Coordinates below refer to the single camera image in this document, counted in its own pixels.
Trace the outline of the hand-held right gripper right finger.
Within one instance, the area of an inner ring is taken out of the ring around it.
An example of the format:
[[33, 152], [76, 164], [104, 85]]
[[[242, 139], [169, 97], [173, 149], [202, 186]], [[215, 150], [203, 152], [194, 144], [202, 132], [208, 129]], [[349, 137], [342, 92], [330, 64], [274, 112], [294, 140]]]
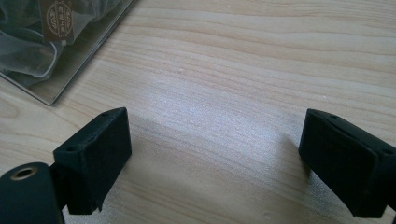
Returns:
[[334, 114], [309, 109], [299, 154], [353, 216], [396, 211], [396, 147]]

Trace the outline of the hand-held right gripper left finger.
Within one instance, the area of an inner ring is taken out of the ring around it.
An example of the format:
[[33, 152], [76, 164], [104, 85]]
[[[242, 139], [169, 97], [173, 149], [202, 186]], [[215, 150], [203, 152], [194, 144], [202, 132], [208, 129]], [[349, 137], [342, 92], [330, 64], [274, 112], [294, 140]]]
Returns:
[[72, 215], [101, 210], [131, 155], [127, 109], [98, 115], [53, 151], [50, 170], [58, 204]]

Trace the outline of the clear plastic packaged item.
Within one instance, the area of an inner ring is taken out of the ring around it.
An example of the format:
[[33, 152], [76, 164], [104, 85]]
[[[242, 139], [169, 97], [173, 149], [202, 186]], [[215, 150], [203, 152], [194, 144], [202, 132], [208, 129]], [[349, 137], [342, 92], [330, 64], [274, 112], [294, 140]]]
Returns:
[[68, 84], [84, 69], [112, 31], [126, 16], [137, 0], [120, 3], [101, 20], [89, 23], [71, 45], [66, 45], [54, 69], [46, 77], [31, 77], [20, 73], [2, 73], [0, 77], [32, 95], [45, 105], [52, 105]]

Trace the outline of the grey mesh bag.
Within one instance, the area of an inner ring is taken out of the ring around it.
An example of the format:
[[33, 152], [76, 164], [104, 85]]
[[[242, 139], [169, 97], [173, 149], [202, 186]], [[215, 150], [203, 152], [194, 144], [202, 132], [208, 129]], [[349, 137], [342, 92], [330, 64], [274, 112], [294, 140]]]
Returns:
[[120, 0], [71, 0], [74, 39], [46, 42], [39, 0], [0, 0], [0, 72], [46, 77], [64, 47], [71, 45], [91, 22], [101, 20]]

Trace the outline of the brown tag with gold print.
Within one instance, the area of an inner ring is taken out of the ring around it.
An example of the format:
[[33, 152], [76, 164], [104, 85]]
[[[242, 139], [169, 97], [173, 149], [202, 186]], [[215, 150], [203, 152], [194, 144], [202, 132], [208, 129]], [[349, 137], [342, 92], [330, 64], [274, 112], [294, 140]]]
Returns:
[[42, 34], [46, 42], [69, 42], [73, 34], [71, 0], [39, 0]]

